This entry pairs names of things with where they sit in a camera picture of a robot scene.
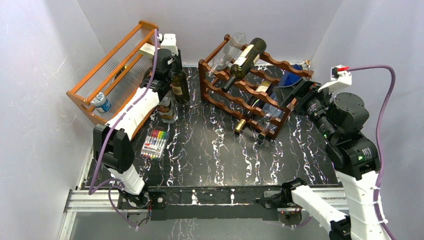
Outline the green wine bottle brown label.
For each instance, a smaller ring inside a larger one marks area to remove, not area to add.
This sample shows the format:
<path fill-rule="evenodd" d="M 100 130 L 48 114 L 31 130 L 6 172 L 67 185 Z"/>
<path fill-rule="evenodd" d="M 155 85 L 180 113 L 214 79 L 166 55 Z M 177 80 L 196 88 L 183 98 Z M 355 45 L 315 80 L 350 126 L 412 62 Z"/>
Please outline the green wine bottle brown label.
<path fill-rule="evenodd" d="M 187 104 L 190 100 L 187 76 L 184 71 L 176 73 L 171 81 L 171 88 L 176 102 Z"/>

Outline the dark green wine bottle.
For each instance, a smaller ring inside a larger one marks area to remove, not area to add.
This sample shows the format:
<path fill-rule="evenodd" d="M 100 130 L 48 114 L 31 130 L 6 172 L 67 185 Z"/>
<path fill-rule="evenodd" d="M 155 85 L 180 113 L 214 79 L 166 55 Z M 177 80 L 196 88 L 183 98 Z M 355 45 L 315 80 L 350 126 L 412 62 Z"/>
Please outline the dark green wine bottle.
<path fill-rule="evenodd" d="M 236 81 L 243 80 L 266 48 L 267 44 L 262 38 L 254 38 L 231 66 L 230 79 L 221 87 L 221 90 L 227 93 Z"/>

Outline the clear glass bottle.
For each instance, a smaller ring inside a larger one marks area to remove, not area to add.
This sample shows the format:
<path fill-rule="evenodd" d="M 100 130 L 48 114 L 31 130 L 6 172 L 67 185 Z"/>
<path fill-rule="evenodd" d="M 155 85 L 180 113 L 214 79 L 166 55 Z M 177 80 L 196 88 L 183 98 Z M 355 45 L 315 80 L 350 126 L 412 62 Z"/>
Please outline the clear glass bottle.
<path fill-rule="evenodd" d="M 212 64 L 207 75 L 213 77 L 214 74 L 224 71 L 231 61 L 240 55 L 241 48 L 247 43 L 244 33 L 237 32 L 223 46 L 223 48 L 212 59 Z"/>

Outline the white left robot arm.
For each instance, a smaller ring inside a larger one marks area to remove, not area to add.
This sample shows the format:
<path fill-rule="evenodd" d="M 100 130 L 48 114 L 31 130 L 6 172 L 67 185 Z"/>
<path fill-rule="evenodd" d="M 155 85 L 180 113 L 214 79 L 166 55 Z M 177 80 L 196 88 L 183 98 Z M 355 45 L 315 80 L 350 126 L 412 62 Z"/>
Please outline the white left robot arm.
<path fill-rule="evenodd" d="M 182 71 L 180 49 L 173 53 L 160 48 L 156 66 L 149 68 L 143 76 L 133 98 L 115 117 L 105 124 L 98 123 L 93 129 L 93 158 L 96 167 L 90 183 L 90 192 L 102 185 L 97 184 L 97 175 L 105 167 L 113 181 L 130 195 L 130 202 L 137 208 L 149 203 L 149 194 L 143 191 L 146 184 L 135 166 L 135 152 L 131 141 L 146 122 L 153 110 L 171 90 L 173 78 Z"/>

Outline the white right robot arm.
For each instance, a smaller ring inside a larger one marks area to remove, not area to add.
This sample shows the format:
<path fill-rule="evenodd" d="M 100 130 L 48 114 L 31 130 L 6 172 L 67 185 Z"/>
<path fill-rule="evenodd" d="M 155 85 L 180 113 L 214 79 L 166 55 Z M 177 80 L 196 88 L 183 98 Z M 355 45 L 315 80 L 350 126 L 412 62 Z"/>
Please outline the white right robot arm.
<path fill-rule="evenodd" d="M 301 207 L 326 230 L 331 240 L 390 240 L 378 182 L 383 172 L 377 146 L 361 130 L 369 118 L 356 94 L 332 94 L 328 86 L 303 77 L 274 89 L 281 107 L 295 101 L 326 141 L 325 152 L 344 188 L 348 213 L 327 203 L 301 178 L 285 182 L 280 193 L 257 198 L 265 208 Z"/>

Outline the dark bottle gold foil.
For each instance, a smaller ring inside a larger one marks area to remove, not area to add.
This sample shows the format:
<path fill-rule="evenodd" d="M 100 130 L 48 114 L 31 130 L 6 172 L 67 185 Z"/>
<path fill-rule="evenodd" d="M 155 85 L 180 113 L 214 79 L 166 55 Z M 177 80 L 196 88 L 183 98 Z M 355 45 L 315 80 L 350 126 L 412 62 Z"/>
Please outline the dark bottle gold foil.
<path fill-rule="evenodd" d="M 264 93 L 266 93 L 267 92 L 267 90 L 268 90 L 268 88 L 271 86 L 272 84 L 269 82 L 269 81 L 266 81 L 266 80 L 264 80 L 264 81 L 262 81 L 261 83 L 260 83 L 260 85 L 256 88 L 256 92 L 264 92 Z M 248 102 L 247 102 L 247 104 L 250 106 L 250 107 L 255 107 L 259 102 L 260 102 L 261 100 L 259 99 L 259 98 L 257 98 L 257 97 L 255 97 L 255 96 L 252 96 L 249 100 L 248 100 Z M 243 114 L 242 114 L 242 118 L 239 120 L 239 122 L 238 122 L 238 124 L 236 125 L 236 127 L 234 128 L 234 132 L 236 133 L 236 134 L 239 134 L 241 131 L 242 131 L 242 129 L 243 129 L 243 127 L 245 126 L 245 124 L 246 124 L 246 122 L 247 122 L 247 120 L 250 118 L 252 116 L 252 113 L 251 113 L 251 111 L 249 110 L 249 109 L 247 109 L 247 110 L 245 110 L 244 112 L 243 112 Z"/>

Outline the dark wooden wine rack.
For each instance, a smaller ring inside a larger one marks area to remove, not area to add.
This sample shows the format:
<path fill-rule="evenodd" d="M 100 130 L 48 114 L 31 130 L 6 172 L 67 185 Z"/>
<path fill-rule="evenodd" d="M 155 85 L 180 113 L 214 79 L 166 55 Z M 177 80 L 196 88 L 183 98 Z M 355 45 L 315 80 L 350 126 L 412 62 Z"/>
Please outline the dark wooden wine rack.
<path fill-rule="evenodd" d="M 274 130 L 265 130 L 258 121 L 254 120 L 253 117 L 249 118 L 246 122 L 246 125 L 254 128 L 257 131 L 264 132 L 267 137 L 274 140 L 278 136 L 280 130 L 282 129 L 283 125 L 288 120 L 291 112 L 293 111 L 293 106 L 296 103 L 296 100 L 293 100 L 289 104 L 289 108 L 280 108 L 278 107 L 277 102 L 271 98 L 270 93 L 256 91 L 256 88 L 259 86 L 259 84 L 253 84 L 249 82 L 246 78 L 241 81 L 236 81 L 233 85 L 235 88 L 241 91 L 241 94 L 233 95 L 231 93 L 225 93 L 219 88 L 218 84 L 222 82 L 227 82 L 230 79 L 229 69 L 225 69 L 223 71 L 215 73 L 211 79 L 207 77 L 207 72 L 211 69 L 209 66 L 209 62 L 213 59 L 215 55 L 217 55 L 217 53 L 230 39 L 231 36 L 229 34 L 226 34 L 220 45 L 216 47 L 215 50 L 213 50 L 212 53 L 210 53 L 206 59 L 199 60 L 198 75 L 200 97 L 203 101 L 211 103 L 215 107 L 227 112 L 229 115 L 233 116 L 234 118 L 237 118 L 238 120 L 242 118 L 243 113 L 238 110 L 229 108 L 226 102 L 236 104 L 242 107 L 244 110 L 250 110 L 251 113 L 255 116 L 264 117 L 266 115 L 266 113 L 261 107 L 249 106 L 247 104 L 247 101 L 242 98 L 243 95 L 249 97 L 255 96 L 256 98 L 260 99 L 261 102 L 269 104 L 281 110 L 281 117 L 270 118 L 270 123 L 276 126 Z"/>

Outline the orange wooden shelf rack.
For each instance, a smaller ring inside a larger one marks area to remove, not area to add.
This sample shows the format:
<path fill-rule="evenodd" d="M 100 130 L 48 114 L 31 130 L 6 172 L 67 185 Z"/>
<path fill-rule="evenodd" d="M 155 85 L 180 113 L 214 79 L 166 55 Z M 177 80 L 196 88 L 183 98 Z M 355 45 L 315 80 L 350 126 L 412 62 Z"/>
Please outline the orange wooden shelf rack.
<path fill-rule="evenodd" d="M 133 28 L 72 90 L 67 96 L 94 124 L 106 124 L 131 101 L 139 87 L 149 81 L 153 59 L 138 53 L 143 44 L 154 43 L 156 25 L 139 21 Z M 99 113 L 91 100 L 104 93 L 111 109 Z"/>

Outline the cream cardboard box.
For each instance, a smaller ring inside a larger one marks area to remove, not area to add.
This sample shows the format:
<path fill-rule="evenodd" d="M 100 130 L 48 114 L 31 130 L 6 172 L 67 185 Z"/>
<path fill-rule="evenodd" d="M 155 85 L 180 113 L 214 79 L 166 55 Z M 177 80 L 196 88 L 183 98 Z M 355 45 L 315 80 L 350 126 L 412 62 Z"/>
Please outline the cream cardboard box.
<path fill-rule="evenodd" d="M 146 56 L 150 59 L 153 59 L 155 56 L 155 52 L 156 50 L 159 50 L 159 47 L 156 47 L 155 45 L 149 44 L 149 43 L 144 43 L 141 48 L 138 50 L 138 53 Z"/>

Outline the blue white tin can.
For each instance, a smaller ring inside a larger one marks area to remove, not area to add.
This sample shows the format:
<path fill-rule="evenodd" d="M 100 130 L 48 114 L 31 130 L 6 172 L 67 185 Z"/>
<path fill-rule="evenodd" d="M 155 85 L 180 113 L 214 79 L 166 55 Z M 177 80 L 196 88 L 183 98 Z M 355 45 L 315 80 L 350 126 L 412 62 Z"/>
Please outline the blue white tin can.
<path fill-rule="evenodd" d="M 108 112 L 112 105 L 109 102 L 107 96 L 102 93 L 99 92 L 91 101 L 90 104 L 97 110 L 97 112 L 99 113 L 106 113 Z"/>

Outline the colourful marker pen pack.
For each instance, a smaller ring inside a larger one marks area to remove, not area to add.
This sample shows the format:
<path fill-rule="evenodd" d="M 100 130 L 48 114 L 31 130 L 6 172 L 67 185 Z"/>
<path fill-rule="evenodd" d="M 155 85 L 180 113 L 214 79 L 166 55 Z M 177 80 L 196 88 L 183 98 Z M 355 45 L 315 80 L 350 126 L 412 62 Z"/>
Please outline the colourful marker pen pack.
<path fill-rule="evenodd" d="M 152 129 L 145 138 L 140 151 L 140 156 L 153 160 L 160 160 L 168 138 L 169 133 L 167 131 Z"/>

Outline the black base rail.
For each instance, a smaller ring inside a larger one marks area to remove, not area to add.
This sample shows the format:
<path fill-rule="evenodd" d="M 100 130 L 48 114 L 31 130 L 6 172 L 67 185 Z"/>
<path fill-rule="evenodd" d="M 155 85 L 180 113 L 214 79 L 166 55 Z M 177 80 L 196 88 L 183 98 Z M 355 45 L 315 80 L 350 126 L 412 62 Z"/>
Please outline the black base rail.
<path fill-rule="evenodd" d="M 299 207 L 285 208 L 279 186 L 149 187 L 141 207 L 118 197 L 117 207 L 146 212 L 152 221 L 174 219 L 261 219 L 289 227 L 303 217 Z"/>

